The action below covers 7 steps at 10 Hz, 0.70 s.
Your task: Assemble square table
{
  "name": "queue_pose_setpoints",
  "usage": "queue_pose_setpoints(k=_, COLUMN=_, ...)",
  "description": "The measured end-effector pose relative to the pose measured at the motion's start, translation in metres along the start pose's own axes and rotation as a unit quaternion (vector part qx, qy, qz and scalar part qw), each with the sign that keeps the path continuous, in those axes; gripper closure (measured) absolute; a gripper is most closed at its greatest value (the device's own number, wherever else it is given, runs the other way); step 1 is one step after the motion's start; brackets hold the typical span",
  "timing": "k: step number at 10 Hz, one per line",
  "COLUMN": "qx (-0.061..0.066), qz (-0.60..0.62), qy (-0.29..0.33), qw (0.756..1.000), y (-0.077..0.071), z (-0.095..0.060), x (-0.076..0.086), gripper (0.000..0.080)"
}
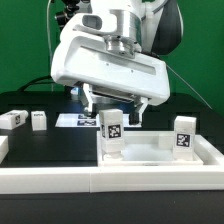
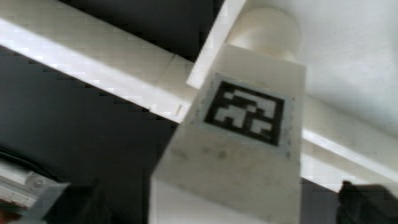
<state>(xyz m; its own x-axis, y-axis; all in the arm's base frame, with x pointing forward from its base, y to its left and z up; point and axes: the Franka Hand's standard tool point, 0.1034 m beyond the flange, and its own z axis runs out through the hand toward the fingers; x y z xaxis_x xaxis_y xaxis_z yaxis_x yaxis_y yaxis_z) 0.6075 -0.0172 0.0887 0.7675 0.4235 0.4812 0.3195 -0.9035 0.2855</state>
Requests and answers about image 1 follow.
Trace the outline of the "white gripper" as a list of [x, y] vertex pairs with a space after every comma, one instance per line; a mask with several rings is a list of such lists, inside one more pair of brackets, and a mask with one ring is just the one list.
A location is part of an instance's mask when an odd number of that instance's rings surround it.
[[142, 124], [148, 103], [160, 105], [169, 98], [163, 61], [140, 53], [134, 59], [109, 53], [102, 37], [76, 30], [74, 21], [65, 26], [60, 40], [53, 56], [52, 79], [67, 86], [84, 83], [82, 104], [86, 117], [97, 115], [92, 86], [106, 96], [130, 100], [137, 97], [134, 111], [129, 114], [130, 125]]

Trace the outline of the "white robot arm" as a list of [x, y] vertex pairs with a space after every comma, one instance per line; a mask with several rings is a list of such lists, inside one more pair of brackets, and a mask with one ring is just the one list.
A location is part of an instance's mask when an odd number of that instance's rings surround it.
[[60, 34], [52, 79], [82, 88], [84, 113], [94, 117], [98, 95], [132, 102], [132, 125], [149, 105], [170, 96], [166, 63], [159, 57], [181, 42], [177, 0], [81, 0]]

